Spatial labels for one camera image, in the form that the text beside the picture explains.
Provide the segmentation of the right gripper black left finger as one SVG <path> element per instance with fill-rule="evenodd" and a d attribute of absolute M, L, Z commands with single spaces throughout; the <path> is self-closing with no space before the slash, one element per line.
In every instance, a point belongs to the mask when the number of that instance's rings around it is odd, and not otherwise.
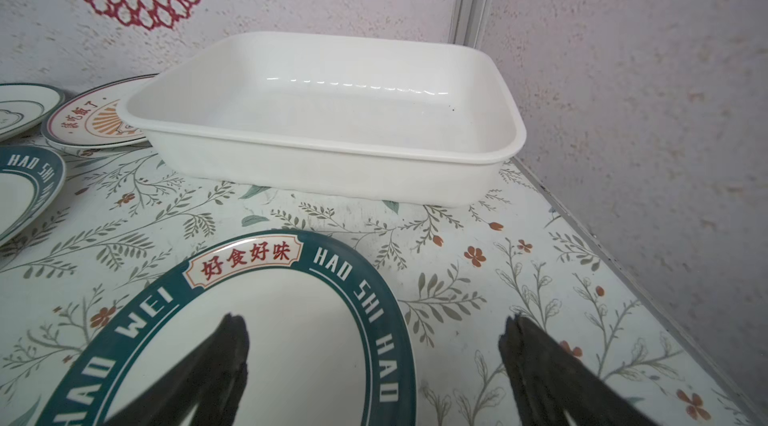
<path fill-rule="evenodd" d="M 248 381 L 250 339 L 241 316 L 216 330 L 108 425 L 232 425 Z"/>

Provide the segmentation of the small green rim plate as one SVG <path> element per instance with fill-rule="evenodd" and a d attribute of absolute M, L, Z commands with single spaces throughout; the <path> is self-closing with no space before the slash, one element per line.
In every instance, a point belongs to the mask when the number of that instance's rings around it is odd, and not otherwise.
<path fill-rule="evenodd" d="M 38 146 L 1 147 L 1 245 L 30 225 L 56 199 L 66 163 Z"/>

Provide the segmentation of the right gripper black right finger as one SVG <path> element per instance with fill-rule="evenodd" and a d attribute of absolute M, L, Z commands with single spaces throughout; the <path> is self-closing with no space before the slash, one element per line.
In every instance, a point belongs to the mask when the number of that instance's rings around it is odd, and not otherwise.
<path fill-rule="evenodd" d="M 522 425 L 651 425 L 529 318 L 505 320 L 498 349 Z"/>

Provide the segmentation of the large green rim plate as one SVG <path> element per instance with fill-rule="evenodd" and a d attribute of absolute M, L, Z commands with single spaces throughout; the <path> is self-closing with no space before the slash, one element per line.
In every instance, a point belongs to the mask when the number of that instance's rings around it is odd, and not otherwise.
<path fill-rule="evenodd" d="M 57 386 L 41 425 L 108 425 L 231 314 L 249 333 L 232 425 L 412 425 L 409 333 L 378 271 L 326 236 L 267 231 L 216 245 L 138 293 Z"/>

